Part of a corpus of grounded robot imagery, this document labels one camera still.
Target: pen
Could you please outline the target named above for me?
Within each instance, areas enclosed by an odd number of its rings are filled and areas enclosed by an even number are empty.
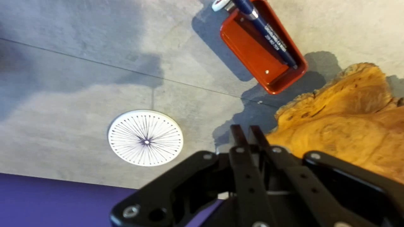
[[[264,18],[258,13],[258,10],[249,0],[233,0],[233,3],[258,29],[272,47],[278,52],[282,59],[289,67],[297,69],[296,61],[286,50],[286,45],[279,38],[278,34],[272,29],[272,27],[264,20]]]

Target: screw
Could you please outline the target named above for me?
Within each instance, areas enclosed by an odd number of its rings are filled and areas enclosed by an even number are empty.
[[[272,148],[272,151],[275,153],[281,153],[282,149],[280,149],[279,147],[274,147],[274,148]]]
[[[203,159],[206,159],[206,160],[212,159],[212,154],[204,154]]]
[[[352,227],[352,225],[339,221],[334,224],[334,227]]]
[[[269,227],[269,225],[265,222],[257,221],[252,225],[252,227]]]
[[[122,215],[123,215],[124,218],[127,218],[127,219],[133,218],[139,213],[139,210],[140,210],[139,205],[128,206],[128,207],[125,208]]]
[[[320,156],[319,154],[317,154],[317,153],[312,153],[312,154],[310,155],[310,157],[311,157],[311,158],[314,158],[314,159],[320,159],[320,158],[321,158],[321,156]]]
[[[243,153],[243,152],[244,152],[244,148],[242,148],[242,147],[237,147],[237,148],[236,148],[236,152],[237,152],[237,153]]]

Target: white circular disc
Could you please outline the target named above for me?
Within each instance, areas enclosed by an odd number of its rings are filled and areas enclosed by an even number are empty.
[[[118,116],[108,130],[112,150],[123,160],[138,166],[158,166],[178,156],[183,134],[167,115],[147,109]]]
[[[214,2],[212,3],[212,9],[213,11],[217,12],[223,9],[223,7],[225,7],[229,2],[230,0],[214,0]]]

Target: black metal bracket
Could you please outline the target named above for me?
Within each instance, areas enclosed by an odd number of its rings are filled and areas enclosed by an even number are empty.
[[[185,226],[229,192],[203,227],[404,226],[404,185],[319,151],[302,160],[258,126],[231,126],[229,153],[199,151],[111,212],[117,227]]]

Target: gray concrete surface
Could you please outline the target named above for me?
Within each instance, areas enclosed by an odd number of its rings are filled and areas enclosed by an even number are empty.
[[[270,130],[278,107],[352,63],[378,64],[404,96],[401,0],[269,2],[309,62],[276,96],[223,44],[226,12],[211,1],[0,0],[0,172],[139,188],[225,144],[232,123]],[[108,146],[109,123],[141,108],[183,129],[167,165],[133,166]]]

